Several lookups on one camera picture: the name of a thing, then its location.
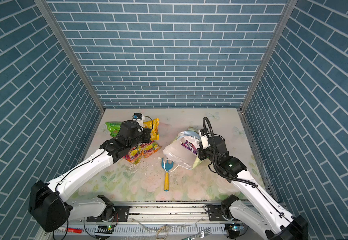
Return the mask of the green chips bag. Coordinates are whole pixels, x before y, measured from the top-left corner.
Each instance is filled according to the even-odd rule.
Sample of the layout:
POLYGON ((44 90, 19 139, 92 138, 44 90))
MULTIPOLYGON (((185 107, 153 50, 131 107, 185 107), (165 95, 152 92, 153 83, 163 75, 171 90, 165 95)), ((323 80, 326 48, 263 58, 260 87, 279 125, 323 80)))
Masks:
POLYGON ((106 129, 112 138, 116 137, 121 129, 121 122, 106 122, 106 129))

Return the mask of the lemon fruit candy packet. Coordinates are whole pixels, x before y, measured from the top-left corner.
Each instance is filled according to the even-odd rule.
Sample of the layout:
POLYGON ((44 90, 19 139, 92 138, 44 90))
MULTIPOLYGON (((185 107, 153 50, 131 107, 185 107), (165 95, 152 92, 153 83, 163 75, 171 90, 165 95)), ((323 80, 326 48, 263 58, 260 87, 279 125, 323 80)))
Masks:
POLYGON ((137 165, 142 159, 148 158, 158 152, 161 146, 156 142, 143 143, 131 149, 126 156, 123 157, 131 164, 137 165))

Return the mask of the yellow corn chips packet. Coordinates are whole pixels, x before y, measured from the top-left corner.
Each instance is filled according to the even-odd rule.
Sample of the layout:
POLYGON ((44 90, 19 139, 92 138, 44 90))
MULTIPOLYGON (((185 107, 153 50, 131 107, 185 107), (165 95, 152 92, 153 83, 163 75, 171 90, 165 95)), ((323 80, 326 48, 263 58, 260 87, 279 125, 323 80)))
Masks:
POLYGON ((151 141, 158 141, 160 139, 159 127, 160 119, 154 119, 152 121, 144 122, 144 127, 151 129, 151 141))

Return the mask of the illustrated paper gift bag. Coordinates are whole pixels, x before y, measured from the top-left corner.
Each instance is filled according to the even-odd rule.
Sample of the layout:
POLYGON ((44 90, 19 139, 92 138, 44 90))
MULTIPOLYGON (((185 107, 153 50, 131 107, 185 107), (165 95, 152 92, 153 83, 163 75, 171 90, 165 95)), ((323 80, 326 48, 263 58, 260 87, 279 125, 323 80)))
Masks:
POLYGON ((181 145, 185 140, 197 144, 199 147, 201 140, 198 129, 189 127, 187 130, 178 133, 174 141, 164 148, 163 153, 168 160, 171 160, 182 168, 193 170, 201 164, 201 160, 198 158, 198 155, 193 154, 181 145))

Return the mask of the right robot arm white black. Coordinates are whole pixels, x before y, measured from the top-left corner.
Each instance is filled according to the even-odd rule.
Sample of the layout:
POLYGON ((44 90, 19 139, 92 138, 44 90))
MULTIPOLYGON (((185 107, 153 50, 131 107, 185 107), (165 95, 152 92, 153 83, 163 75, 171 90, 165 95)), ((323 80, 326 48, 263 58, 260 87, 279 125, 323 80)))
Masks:
POLYGON ((259 185, 246 166, 227 151, 221 136, 200 138, 197 150, 200 160, 213 162, 217 174, 236 187, 253 205, 247 207, 237 196, 221 202, 222 215, 227 220, 237 219, 248 225, 265 240, 306 240, 308 222, 282 207, 259 185))

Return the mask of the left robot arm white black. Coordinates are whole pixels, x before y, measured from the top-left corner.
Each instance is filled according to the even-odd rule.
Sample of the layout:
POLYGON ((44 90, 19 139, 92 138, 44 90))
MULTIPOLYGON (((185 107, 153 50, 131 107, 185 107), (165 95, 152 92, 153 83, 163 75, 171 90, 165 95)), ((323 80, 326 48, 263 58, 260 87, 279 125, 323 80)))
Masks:
POLYGON ((92 200, 69 203, 69 198, 101 170, 115 164, 130 150, 151 142, 151 128, 142 122, 121 123, 117 136, 103 142, 99 149, 79 165, 48 182, 38 181, 31 187, 29 213, 42 229, 51 233, 70 220, 97 217, 103 222, 114 218, 114 204, 104 195, 92 200))

